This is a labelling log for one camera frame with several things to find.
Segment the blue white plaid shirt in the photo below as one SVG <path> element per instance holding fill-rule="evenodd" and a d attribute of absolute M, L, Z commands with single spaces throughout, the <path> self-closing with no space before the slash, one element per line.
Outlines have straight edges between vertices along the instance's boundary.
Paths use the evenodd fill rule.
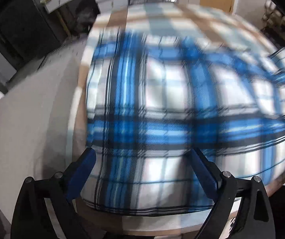
<path fill-rule="evenodd" d="M 99 31 L 88 37 L 87 146 L 97 161 L 81 196 L 121 215 L 212 207 L 187 153 L 235 177 L 285 171 L 285 49 L 271 55 L 193 37 Z"/>

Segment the shoe rack with shoes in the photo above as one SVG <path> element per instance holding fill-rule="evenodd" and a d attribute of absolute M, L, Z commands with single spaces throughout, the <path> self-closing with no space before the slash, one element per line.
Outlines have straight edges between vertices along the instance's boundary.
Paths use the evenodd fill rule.
<path fill-rule="evenodd" d="M 271 1 L 266 0 L 262 16 L 262 33 L 279 49 L 285 47 L 285 15 Z"/>

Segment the black refrigerator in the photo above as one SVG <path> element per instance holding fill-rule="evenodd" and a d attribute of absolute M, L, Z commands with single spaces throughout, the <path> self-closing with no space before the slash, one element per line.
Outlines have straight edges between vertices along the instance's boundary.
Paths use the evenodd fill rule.
<path fill-rule="evenodd" d="M 36 0 L 14 0 L 0 16 L 0 53 L 16 70 L 54 51 L 66 38 L 57 17 Z"/>

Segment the checkered brown blue bedsheet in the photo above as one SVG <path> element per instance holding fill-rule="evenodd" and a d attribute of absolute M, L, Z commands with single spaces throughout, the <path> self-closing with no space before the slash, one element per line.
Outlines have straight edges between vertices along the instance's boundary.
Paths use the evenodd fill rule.
<path fill-rule="evenodd" d="M 197 230 L 213 202 L 187 152 L 285 183 L 285 47 L 238 15 L 145 3 L 100 14 L 83 52 L 73 155 L 97 161 L 79 213 L 107 230 Z"/>

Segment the silver flat suitcase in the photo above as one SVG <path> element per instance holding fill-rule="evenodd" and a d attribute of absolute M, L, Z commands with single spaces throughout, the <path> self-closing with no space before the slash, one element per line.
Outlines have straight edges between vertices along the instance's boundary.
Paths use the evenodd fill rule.
<path fill-rule="evenodd" d="M 128 5 L 137 5 L 143 3 L 175 3 L 177 0 L 128 0 Z"/>

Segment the black bag under desk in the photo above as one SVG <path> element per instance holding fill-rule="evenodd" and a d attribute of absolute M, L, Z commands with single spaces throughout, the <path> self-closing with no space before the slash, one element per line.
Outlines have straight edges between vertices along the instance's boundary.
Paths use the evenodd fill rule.
<path fill-rule="evenodd" d="M 76 29 L 89 33 L 100 10 L 95 0 L 82 0 L 76 8 Z"/>

